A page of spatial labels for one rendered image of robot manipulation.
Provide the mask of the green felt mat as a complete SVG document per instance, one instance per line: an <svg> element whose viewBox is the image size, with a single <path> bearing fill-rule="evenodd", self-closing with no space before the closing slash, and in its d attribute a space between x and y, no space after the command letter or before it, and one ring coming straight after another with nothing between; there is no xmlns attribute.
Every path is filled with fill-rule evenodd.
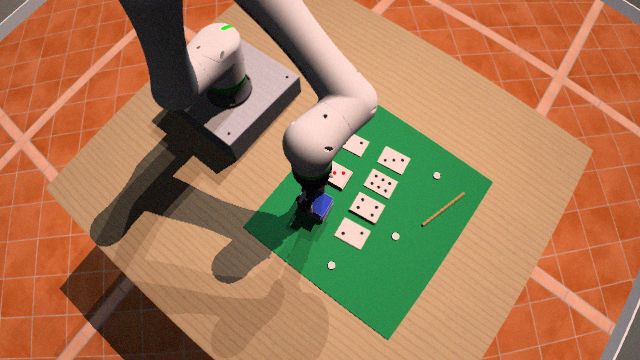
<svg viewBox="0 0 640 360"><path fill-rule="evenodd" d="M341 148L332 159L353 174L343 189L328 182L323 222L297 209L291 170L244 228L389 340L493 182L380 105L355 135L369 144L361 157ZM410 158L402 175L377 163L386 146ZM389 199L364 186L373 169L398 182ZM375 224L349 210L359 192L385 205ZM334 236L344 218L371 231L361 250Z"/></svg>

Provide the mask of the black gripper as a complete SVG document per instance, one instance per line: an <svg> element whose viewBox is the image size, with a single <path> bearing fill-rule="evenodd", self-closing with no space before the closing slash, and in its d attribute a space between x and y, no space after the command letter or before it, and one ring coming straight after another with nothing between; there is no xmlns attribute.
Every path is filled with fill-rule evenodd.
<svg viewBox="0 0 640 360"><path fill-rule="evenodd" d="M301 185L302 186L301 191L303 193L302 195L297 196L295 200L297 201L298 209L305 213L309 212L312 214L313 213L313 205L312 205L313 196L315 195L317 190L325 193L327 184L328 184L328 181L322 186L319 186L316 188L308 188Z"/></svg>

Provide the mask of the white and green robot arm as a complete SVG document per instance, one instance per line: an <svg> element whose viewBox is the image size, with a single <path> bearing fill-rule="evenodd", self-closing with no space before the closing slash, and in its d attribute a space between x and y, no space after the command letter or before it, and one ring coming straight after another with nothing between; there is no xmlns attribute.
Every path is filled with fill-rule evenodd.
<svg viewBox="0 0 640 360"><path fill-rule="evenodd" d="M282 146L295 180L308 188L322 186L333 178L332 159L375 115L377 94L302 0L234 1L282 49L318 96L318 102L288 126ZM142 46L151 93L160 107L183 111L206 93L213 105L234 108L250 97L252 82L234 27L210 24L186 45L183 0L119 2Z"/></svg>

